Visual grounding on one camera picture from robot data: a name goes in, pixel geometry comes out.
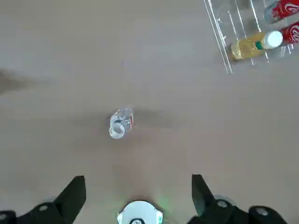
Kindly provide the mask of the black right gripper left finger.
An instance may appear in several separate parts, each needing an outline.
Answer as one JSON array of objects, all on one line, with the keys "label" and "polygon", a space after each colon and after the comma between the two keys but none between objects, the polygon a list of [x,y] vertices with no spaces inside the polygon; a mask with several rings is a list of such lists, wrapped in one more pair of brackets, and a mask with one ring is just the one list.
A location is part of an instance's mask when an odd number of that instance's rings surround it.
[{"label": "black right gripper left finger", "polygon": [[2,224],[72,224],[86,202],[85,177],[74,177],[52,201],[35,206],[28,213],[17,216],[13,210],[2,210]]}]

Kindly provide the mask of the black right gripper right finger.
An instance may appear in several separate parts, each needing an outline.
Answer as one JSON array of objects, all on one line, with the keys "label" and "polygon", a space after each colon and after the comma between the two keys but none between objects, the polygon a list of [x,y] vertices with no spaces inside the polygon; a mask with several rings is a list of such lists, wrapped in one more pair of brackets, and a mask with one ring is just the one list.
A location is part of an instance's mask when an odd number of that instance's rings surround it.
[{"label": "black right gripper right finger", "polygon": [[225,199],[216,199],[202,175],[192,175],[192,200],[197,215],[190,224],[287,224],[267,206],[251,206],[243,211]]}]

